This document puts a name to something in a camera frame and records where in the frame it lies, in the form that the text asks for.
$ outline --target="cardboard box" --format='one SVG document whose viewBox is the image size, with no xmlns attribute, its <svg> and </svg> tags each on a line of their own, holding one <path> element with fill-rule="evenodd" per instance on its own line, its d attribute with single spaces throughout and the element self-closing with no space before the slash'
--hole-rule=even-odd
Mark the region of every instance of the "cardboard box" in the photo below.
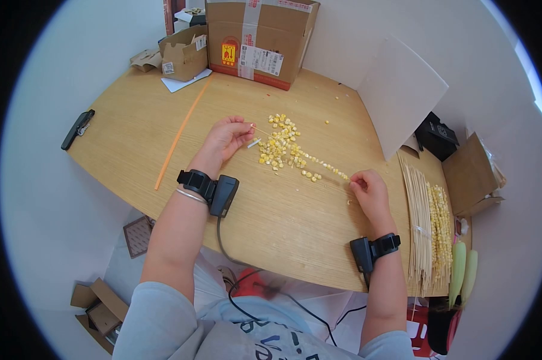
<svg viewBox="0 0 542 360">
<path fill-rule="evenodd" d="M 139 54 L 132 57 L 130 60 L 131 66 L 135 67 L 144 73 L 154 68 L 160 68 L 161 66 L 161 54 L 159 49 L 145 49 Z"/>
<path fill-rule="evenodd" d="M 209 68 L 289 90 L 315 26 L 310 0 L 207 0 Z"/>
<path fill-rule="evenodd" d="M 499 184 L 476 133 L 442 166 L 453 215 L 468 217 L 504 200 L 497 196 Z"/>
<path fill-rule="evenodd" d="M 76 284 L 71 297 L 71 306 L 87 308 L 85 315 L 75 317 L 85 330 L 109 354 L 112 354 L 114 346 L 105 336 L 123 323 L 129 306 L 119 299 L 101 278 L 97 278 L 90 286 Z"/>
<path fill-rule="evenodd" d="M 159 43 L 163 76 L 189 81 L 207 68 L 207 26 L 181 30 Z"/>
</svg>

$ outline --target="silver bangle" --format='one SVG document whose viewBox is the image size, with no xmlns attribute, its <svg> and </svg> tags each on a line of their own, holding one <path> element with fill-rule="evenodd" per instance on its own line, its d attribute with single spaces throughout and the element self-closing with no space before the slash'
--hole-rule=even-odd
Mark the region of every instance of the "silver bangle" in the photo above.
<svg viewBox="0 0 542 360">
<path fill-rule="evenodd" d="M 194 200 L 197 200 L 197 201 L 199 201 L 199 202 L 201 202 L 201 203 L 203 203 L 203 204 L 205 204 L 205 205 L 208 204 L 208 203 L 207 203 L 207 200 L 205 200 L 205 199 L 197 198 L 196 196 L 193 196 L 193 195 L 189 194 L 188 192 L 185 192 L 185 191 L 183 191 L 183 190 L 181 190 L 181 189 L 179 189 L 179 188 L 176 188 L 175 190 L 176 190 L 178 193 L 182 193 L 183 195 L 185 195 L 185 196 L 188 197 L 188 198 L 192 198 L 192 199 L 194 199 Z"/>
</svg>

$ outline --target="black cable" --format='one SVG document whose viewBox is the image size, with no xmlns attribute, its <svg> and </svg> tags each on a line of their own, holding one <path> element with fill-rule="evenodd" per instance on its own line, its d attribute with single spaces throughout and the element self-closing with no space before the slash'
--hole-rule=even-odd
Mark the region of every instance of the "black cable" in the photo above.
<svg viewBox="0 0 542 360">
<path fill-rule="evenodd" d="M 287 294 L 287 293 L 282 293 L 282 292 L 279 292 L 281 295 L 285 295 L 287 296 L 289 299 L 293 300 L 294 303 L 296 303 L 300 308 L 302 308 L 303 310 L 305 310 L 309 315 L 311 315 L 312 317 L 316 318 L 317 320 L 321 321 L 322 323 L 325 324 L 325 326 L 327 327 L 327 330 L 329 331 L 329 337 L 331 338 L 331 341 L 333 342 L 333 345 L 335 345 L 337 347 L 337 343 L 335 342 L 335 339 L 333 339 L 333 334 L 331 333 L 331 327 L 329 326 L 329 324 L 327 323 L 327 321 L 321 319 L 319 316 L 315 315 L 314 313 L 310 312 L 305 306 L 301 305 L 299 303 L 299 301 L 297 301 L 294 297 L 292 297 L 291 295 Z"/>
<path fill-rule="evenodd" d="M 238 260 L 235 260 L 233 259 L 231 256 L 229 256 L 227 254 L 227 252 L 225 251 L 225 249 L 223 248 L 223 243 L 221 242 L 221 218 L 220 217 L 217 217 L 217 241 L 219 243 L 219 248 L 221 249 L 221 253 L 223 255 L 225 255 L 225 257 L 227 258 L 227 260 L 229 260 L 230 262 L 234 263 L 234 264 L 238 264 L 238 265 L 241 265 L 241 266 L 248 266 L 248 267 L 252 267 L 251 265 L 247 264 L 247 263 L 243 263 L 243 262 L 240 262 Z"/>
<path fill-rule="evenodd" d="M 219 243 L 219 248 L 221 249 L 221 253 L 229 260 L 231 261 L 232 263 L 235 263 L 235 264 L 238 264 L 238 265 L 243 265 L 243 266 L 251 266 L 249 264 L 246 264 L 246 263 L 243 263 L 243 262 L 240 262 L 238 260 L 235 260 L 233 259 L 231 256 L 229 256 L 227 254 L 227 252 L 225 251 L 225 249 L 223 248 L 223 243 L 221 242 L 221 218 L 218 217 L 217 218 L 217 241 Z M 244 277 L 241 277 L 239 280 L 237 280 L 232 286 L 231 288 L 229 289 L 229 292 L 227 293 L 228 297 L 229 297 L 229 302 L 235 306 L 235 308 L 237 310 L 239 310 L 241 313 L 245 314 L 246 316 L 250 317 L 251 319 L 255 320 L 255 321 L 261 321 L 260 319 L 256 318 L 255 316 L 251 315 L 250 313 L 244 311 L 243 309 L 241 309 L 232 299 L 231 297 L 231 292 L 237 288 L 237 286 L 239 285 L 239 282 L 245 280 L 247 277 L 250 277 L 251 275 L 253 274 L 256 274 L 260 271 L 263 271 L 263 269 L 257 269 L 249 274 L 247 274 L 246 276 Z M 369 289 L 369 282 L 367 280 L 367 277 L 365 276 L 365 282 L 367 284 L 367 288 Z M 335 342 L 335 339 L 333 338 L 333 334 L 331 333 L 331 327 L 329 326 L 329 324 L 327 323 L 327 321 L 321 319 L 319 316 L 315 315 L 314 313 L 312 313 L 311 311 L 309 311 L 305 306 L 301 305 L 299 303 L 299 301 L 297 301 L 295 298 L 293 298 L 291 295 L 287 294 L 287 293 L 282 293 L 282 292 L 278 292 L 279 294 L 281 295 L 284 295 L 284 296 L 287 296 L 289 299 L 293 300 L 294 303 L 296 303 L 300 308 L 302 308 L 305 312 L 307 312 L 309 315 L 311 315 L 312 317 L 316 318 L 317 320 L 321 321 L 323 324 L 325 324 L 325 326 L 327 327 L 327 330 L 329 331 L 329 337 L 331 338 L 331 341 L 333 342 L 333 345 L 337 346 L 337 343 Z"/>
<path fill-rule="evenodd" d="M 343 321 L 343 319 L 345 318 L 345 316 L 347 316 L 348 313 L 351 313 L 351 312 L 354 312 L 354 311 L 363 310 L 363 309 L 365 309 L 366 307 L 367 307 L 367 305 L 364 305 L 364 306 L 361 306 L 361 307 L 359 307 L 359 308 L 357 308 L 357 309 L 351 309 L 351 310 L 347 311 L 347 312 L 346 312 L 346 313 L 345 313 L 345 314 L 337 321 L 337 324 L 335 324 L 335 326 L 339 325 L 339 323 L 340 323 L 341 321 Z"/>
<path fill-rule="evenodd" d="M 241 281 L 245 280 L 246 278 L 248 278 L 248 277 L 250 277 L 251 275 L 256 274 L 256 273 L 258 273 L 258 272 L 260 272 L 260 271 L 263 271 L 263 269 L 257 269 L 257 270 L 255 270 L 255 271 L 250 272 L 249 274 L 245 275 L 244 277 L 241 277 L 239 280 L 237 280 L 237 281 L 235 282 L 235 284 L 233 284 L 233 285 L 231 286 L 231 288 L 229 289 L 229 293 L 228 293 L 228 295 L 229 295 L 229 301 L 231 302 L 231 304 L 232 304 L 233 306 L 235 306 L 235 307 L 237 308 L 237 310 L 241 311 L 241 313 L 247 315 L 248 317 L 250 317 L 251 319 L 253 319 L 253 320 L 255 320 L 255 321 L 261 321 L 261 320 L 258 319 L 258 318 L 256 318 L 255 316 L 251 315 L 250 313 L 244 311 L 242 308 L 240 308 L 240 307 L 233 301 L 233 299 L 231 298 L 231 292 L 233 291 L 233 289 L 235 289 L 235 288 L 237 287 L 237 285 L 238 285 Z"/>
</svg>

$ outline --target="person's right hand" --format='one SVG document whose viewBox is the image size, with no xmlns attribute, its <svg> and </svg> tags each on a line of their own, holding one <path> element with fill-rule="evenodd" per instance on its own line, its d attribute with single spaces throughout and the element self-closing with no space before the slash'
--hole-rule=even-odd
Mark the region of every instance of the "person's right hand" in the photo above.
<svg viewBox="0 0 542 360">
<path fill-rule="evenodd" d="M 363 213 L 375 229 L 376 238 L 389 233 L 397 233 L 389 210 L 387 185 L 375 170 L 356 172 L 351 176 L 349 186 L 355 193 Z"/>
</svg>

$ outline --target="black box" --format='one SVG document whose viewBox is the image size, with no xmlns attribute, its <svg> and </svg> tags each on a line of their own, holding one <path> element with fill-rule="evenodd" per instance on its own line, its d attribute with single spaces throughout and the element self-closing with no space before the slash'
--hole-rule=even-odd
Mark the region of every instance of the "black box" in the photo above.
<svg viewBox="0 0 542 360">
<path fill-rule="evenodd" d="M 417 127 L 415 137 L 419 143 L 419 150 L 427 148 L 440 161 L 445 161 L 457 150 L 456 146 L 459 146 L 455 132 L 441 124 L 441 120 L 433 112 L 430 112 Z"/>
</svg>

